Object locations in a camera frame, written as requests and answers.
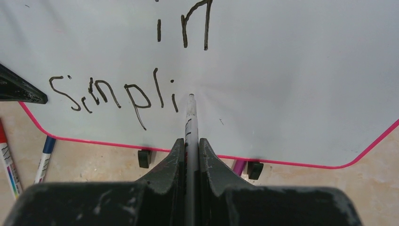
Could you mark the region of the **black marker without cap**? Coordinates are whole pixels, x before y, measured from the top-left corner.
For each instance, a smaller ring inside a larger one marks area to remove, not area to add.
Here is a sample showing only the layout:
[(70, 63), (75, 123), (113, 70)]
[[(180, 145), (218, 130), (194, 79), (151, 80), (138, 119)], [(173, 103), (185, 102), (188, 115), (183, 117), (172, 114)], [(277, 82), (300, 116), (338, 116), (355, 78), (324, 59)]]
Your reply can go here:
[(185, 225), (195, 226), (198, 208), (198, 118), (194, 94), (188, 97), (185, 126), (186, 196)]

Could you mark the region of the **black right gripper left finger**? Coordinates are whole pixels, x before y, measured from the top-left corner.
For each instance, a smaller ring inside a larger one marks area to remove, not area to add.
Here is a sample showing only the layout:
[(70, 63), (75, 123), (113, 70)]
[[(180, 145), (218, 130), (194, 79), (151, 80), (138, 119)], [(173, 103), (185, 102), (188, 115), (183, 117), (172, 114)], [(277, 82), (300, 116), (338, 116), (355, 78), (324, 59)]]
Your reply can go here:
[(29, 187), (6, 226), (182, 226), (184, 140), (136, 181), (41, 183)]

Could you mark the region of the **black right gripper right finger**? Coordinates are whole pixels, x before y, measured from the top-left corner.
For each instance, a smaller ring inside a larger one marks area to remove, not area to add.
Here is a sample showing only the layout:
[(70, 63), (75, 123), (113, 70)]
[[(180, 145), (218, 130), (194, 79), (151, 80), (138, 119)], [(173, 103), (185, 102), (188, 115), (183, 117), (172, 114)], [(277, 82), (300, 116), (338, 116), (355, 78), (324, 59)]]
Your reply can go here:
[(199, 141), (202, 224), (205, 226), (360, 226), (341, 190), (323, 186), (255, 186)]

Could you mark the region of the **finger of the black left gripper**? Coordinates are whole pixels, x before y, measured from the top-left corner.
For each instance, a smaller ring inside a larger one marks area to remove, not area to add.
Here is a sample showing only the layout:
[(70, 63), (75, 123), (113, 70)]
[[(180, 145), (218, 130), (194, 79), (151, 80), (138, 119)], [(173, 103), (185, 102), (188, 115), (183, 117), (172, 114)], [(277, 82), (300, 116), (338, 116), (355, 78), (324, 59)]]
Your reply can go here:
[(46, 104), (48, 97), (16, 73), (0, 65), (0, 101)]

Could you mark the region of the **pink framed whiteboard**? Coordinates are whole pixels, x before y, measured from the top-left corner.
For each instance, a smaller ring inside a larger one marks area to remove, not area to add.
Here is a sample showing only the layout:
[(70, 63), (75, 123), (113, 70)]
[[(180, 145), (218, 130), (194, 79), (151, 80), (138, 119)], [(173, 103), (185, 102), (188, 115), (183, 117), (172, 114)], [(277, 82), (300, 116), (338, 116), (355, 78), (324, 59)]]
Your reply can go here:
[(58, 139), (339, 169), (399, 124), (396, 0), (3, 0), (0, 62)]

